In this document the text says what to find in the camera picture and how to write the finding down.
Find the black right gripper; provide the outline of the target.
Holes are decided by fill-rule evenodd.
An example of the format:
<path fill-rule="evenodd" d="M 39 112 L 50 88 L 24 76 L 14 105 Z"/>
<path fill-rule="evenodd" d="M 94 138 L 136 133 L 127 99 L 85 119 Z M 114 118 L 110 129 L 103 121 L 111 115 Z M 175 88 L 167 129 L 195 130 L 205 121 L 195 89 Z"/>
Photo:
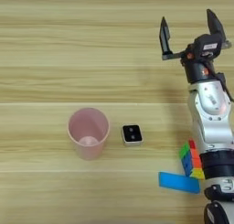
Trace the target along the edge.
<path fill-rule="evenodd" d="M 223 49 L 231 48 L 231 42 L 226 38 L 224 27 L 211 9 L 207 10 L 207 26 L 211 35 L 220 35 Z M 169 46 L 170 32 L 164 16 L 161 20 L 159 39 L 162 60 L 180 59 L 189 83 L 215 79 L 213 59 L 219 55 L 217 44 L 207 44 L 201 48 L 195 48 L 193 44 L 189 44 L 185 52 L 174 53 Z"/>

